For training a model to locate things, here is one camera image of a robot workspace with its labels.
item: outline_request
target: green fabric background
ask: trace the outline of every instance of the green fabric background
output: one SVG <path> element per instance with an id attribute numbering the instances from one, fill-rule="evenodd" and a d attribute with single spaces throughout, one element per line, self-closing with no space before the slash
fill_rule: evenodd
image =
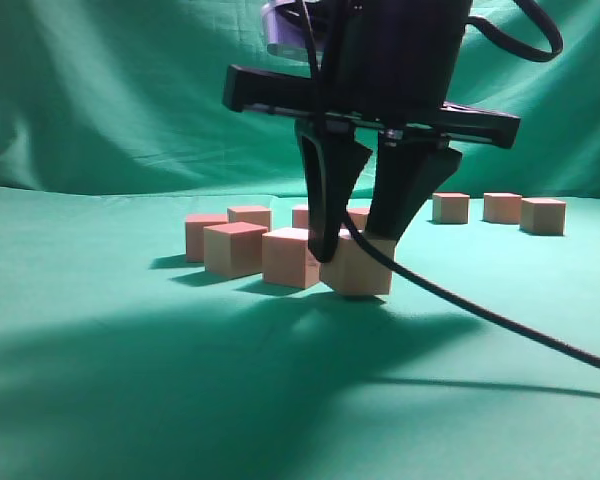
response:
<path id="1" fill-rule="evenodd" d="M 307 74 L 265 54 L 263 3 L 0 0 L 0 185 L 303 195 L 292 122 L 220 104 L 230 63 Z M 459 145 L 466 159 L 445 188 L 600 195 L 600 0 L 540 3 L 565 37 L 552 63 L 468 29 L 449 99 L 523 123 L 512 151 Z M 476 0 L 474 13 L 546 48 L 510 0 Z M 370 196 L 373 168 L 357 196 Z"/>
<path id="2" fill-rule="evenodd" d="M 220 104 L 230 63 L 307 73 L 263 2 L 0 0 L 0 480 L 600 479 L 599 371 L 396 277 L 351 302 L 183 261 L 188 213 L 306 201 L 291 121 Z M 445 188 L 600 196 L 600 0 L 540 3 L 550 64 L 468 31 L 450 100 L 523 123 Z M 600 355 L 600 199 L 566 200 L 564 237 L 429 202 L 396 259 Z"/>
<path id="3" fill-rule="evenodd" d="M 600 199 L 566 200 L 564 237 L 428 202 L 396 258 L 600 355 Z M 183 261 L 187 213 L 301 201 L 0 188 L 0 480 L 600 479 L 600 371 L 397 277 L 351 302 Z"/>

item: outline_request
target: black cable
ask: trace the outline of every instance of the black cable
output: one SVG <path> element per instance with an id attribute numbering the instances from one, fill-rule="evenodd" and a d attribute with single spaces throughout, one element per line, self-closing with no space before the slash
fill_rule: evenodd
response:
<path id="1" fill-rule="evenodd" d="M 533 0 L 513 1 L 542 31 L 551 46 L 550 52 L 539 50 L 520 40 L 516 40 L 491 24 L 486 18 L 472 16 L 469 17 L 467 23 L 480 30 L 480 32 L 497 47 L 502 48 L 509 53 L 513 53 L 518 57 L 524 58 L 525 60 L 530 60 L 532 62 L 548 62 L 560 55 L 563 49 L 562 35 L 549 15 L 547 15 Z"/>
<path id="2" fill-rule="evenodd" d="M 314 96 L 316 103 L 316 111 L 315 117 L 316 122 L 321 122 L 321 124 L 326 128 L 326 112 L 324 109 L 324 103 L 322 98 L 322 85 L 320 81 L 320 69 L 318 67 L 318 60 L 316 55 L 315 48 L 315 39 L 313 38 L 313 33 L 311 31 L 311 24 L 309 21 L 309 14 L 304 5 L 304 0 L 295 0 L 296 5 L 298 6 L 298 10 L 300 12 L 300 17 L 302 20 L 302 27 L 305 37 L 305 45 L 307 46 L 307 53 L 309 56 L 309 66 L 311 70 L 311 79 L 314 84 Z M 401 277 L 409 280 L 410 282 L 418 285 L 419 287 L 427 290 L 430 293 L 442 298 L 443 300 L 448 301 L 449 303 L 466 310 L 469 313 L 477 315 L 478 317 L 487 320 L 488 322 L 494 323 L 502 328 L 506 328 L 507 330 L 517 333 L 523 337 L 526 337 L 534 342 L 540 343 L 546 347 L 549 347 L 553 350 L 556 350 L 560 353 L 568 355 L 571 358 L 579 360 L 583 363 L 591 365 L 592 367 L 600 369 L 600 357 L 597 357 L 591 353 L 580 350 L 576 347 L 573 347 L 565 342 L 557 340 L 553 337 L 545 335 L 544 333 L 538 332 L 532 328 L 521 325 L 513 320 L 509 320 L 502 315 L 498 315 L 495 312 L 492 312 L 480 305 L 476 305 L 465 298 L 456 295 L 449 290 L 446 290 L 433 282 L 421 277 L 420 275 L 406 269 L 402 265 L 394 262 L 392 259 L 384 255 L 378 249 L 376 249 L 373 245 L 369 243 L 369 241 L 358 232 L 357 227 L 353 223 L 353 220 L 349 216 L 349 213 L 345 211 L 344 214 L 344 224 L 349 230 L 351 237 L 354 241 L 360 246 L 360 248 L 366 252 L 371 258 L 373 258 L 376 262 L 385 266 L 389 270 L 397 273 Z"/>
<path id="3" fill-rule="evenodd" d="M 509 320 L 508 318 L 503 317 L 502 315 L 498 315 L 484 307 L 476 305 L 475 303 L 466 300 L 459 295 L 456 295 L 449 290 L 445 290 L 444 288 L 436 285 L 429 280 L 419 276 L 418 274 L 406 269 L 402 265 L 394 262 L 389 257 L 385 256 L 382 252 L 376 249 L 369 241 L 358 231 L 353 220 L 349 216 L 348 213 L 345 212 L 344 224 L 349 230 L 351 237 L 355 240 L 355 242 L 360 246 L 360 248 L 370 255 L 375 261 L 380 263 L 381 265 L 387 267 L 393 272 L 397 273 L 401 277 L 409 280 L 410 282 L 418 285 L 419 287 L 427 290 L 428 292 L 437 295 L 443 300 L 456 305 L 457 307 L 466 310 L 469 313 L 473 313 L 478 317 L 481 317 L 491 323 L 495 323 L 496 325 L 506 328 L 518 335 L 522 335 L 534 342 L 538 342 L 545 347 L 549 347 L 553 350 L 557 350 L 560 353 L 564 353 L 576 360 L 580 360 L 592 367 L 596 367 L 600 369 L 600 357 L 597 357 L 591 353 L 580 350 L 576 347 L 573 347 L 567 343 L 564 343 L 560 340 L 557 340 L 553 337 L 545 335 L 544 333 L 540 333 L 537 330 L 521 325 L 513 320 Z"/>
<path id="4" fill-rule="evenodd" d="M 295 0 L 296 8 L 300 14 L 302 23 L 302 32 L 304 44 L 307 50 L 309 60 L 309 70 L 311 72 L 311 81 L 313 83 L 314 100 L 314 120 L 318 135 L 323 137 L 327 131 L 326 107 L 322 95 L 322 79 L 320 78 L 320 67 L 318 66 L 318 53 L 316 49 L 316 40 L 311 29 L 311 20 L 304 0 Z"/>

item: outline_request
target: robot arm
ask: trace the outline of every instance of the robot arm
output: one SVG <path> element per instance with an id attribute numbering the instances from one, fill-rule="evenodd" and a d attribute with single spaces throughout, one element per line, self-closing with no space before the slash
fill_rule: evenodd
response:
<path id="1" fill-rule="evenodd" d="M 426 199 L 457 170 L 461 154 L 449 148 L 450 141 L 513 146 L 519 118 L 445 99 L 468 24 L 532 61 L 548 61 L 560 53 L 562 38 L 553 22 L 532 0 L 515 1 L 547 35 L 551 52 L 470 16 L 472 0 L 322 0 L 306 4 L 321 53 L 318 85 L 315 78 L 229 67 L 227 108 L 296 119 L 309 203 L 309 248 L 318 261 L 333 257 L 349 197 L 372 154 L 356 142 L 356 129 L 378 131 L 365 230 L 396 241 Z M 270 53 L 309 58 L 302 12 L 295 8 L 299 3 L 277 0 L 263 7 Z"/>

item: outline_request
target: green backdrop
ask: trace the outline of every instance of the green backdrop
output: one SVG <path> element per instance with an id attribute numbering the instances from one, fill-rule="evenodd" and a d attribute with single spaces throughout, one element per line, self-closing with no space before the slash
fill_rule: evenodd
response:
<path id="1" fill-rule="evenodd" d="M 0 0 L 0 186 L 303 195 L 292 121 L 220 102 L 231 63 L 307 74 L 265 53 L 263 3 Z M 445 188 L 600 196 L 600 0 L 540 3 L 565 37 L 552 63 L 468 29 L 449 100 L 523 122 L 511 151 L 458 145 L 466 157 Z M 547 47 L 511 0 L 476 0 L 474 13 Z M 357 196 L 372 178 L 370 162 Z"/>

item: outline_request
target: cube face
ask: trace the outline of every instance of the cube face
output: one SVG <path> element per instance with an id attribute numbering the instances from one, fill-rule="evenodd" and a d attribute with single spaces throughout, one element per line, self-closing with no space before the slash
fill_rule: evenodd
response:
<path id="1" fill-rule="evenodd" d="M 309 205 L 296 205 L 291 211 L 293 228 L 309 228 Z"/>
<path id="2" fill-rule="evenodd" d="M 227 209 L 229 222 L 246 222 L 262 225 L 271 230 L 271 209 L 260 205 L 230 207 Z"/>
<path id="3" fill-rule="evenodd" d="M 246 222 L 205 227 L 205 269 L 227 278 L 262 271 L 262 235 L 267 228 Z"/>
<path id="4" fill-rule="evenodd" d="M 204 227 L 229 222 L 226 214 L 191 214 L 185 219 L 185 257 L 187 262 L 204 261 Z"/>
<path id="5" fill-rule="evenodd" d="M 320 264 L 309 251 L 308 238 L 308 231 L 300 228 L 282 228 L 263 235 L 263 280 L 296 288 L 318 283 Z"/>
<path id="6" fill-rule="evenodd" d="M 469 195 L 463 193 L 434 193 L 433 218 L 435 223 L 462 225 L 469 222 Z"/>
<path id="7" fill-rule="evenodd" d="M 483 220 L 490 223 L 520 223 L 522 196 L 514 193 L 485 193 Z"/>
<path id="8" fill-rule="evenodd" d="M 395 241 L 366 237 L 383 254 L 394 257 Z M 388 295 L 391 278 L 391 270 L 367 255 L 345 232 L 340 233 L 338 248 L 331 262 L 323 264 L 320 269 L 320 280 L 343 296 Z"/>
<path id="9" fill-rule="evenodd" d="M 369 207 L 349 207 L 347 208 L 353 224 L 358 230 L 364 230 L 367 226 L 367 217 L 369 216 Z"/>
<path id="10" fill-rule="evenodd" d="M 534 235 L 564 235 L 567 204 L 551 198 L 522 201 L 520 229 Z"/>

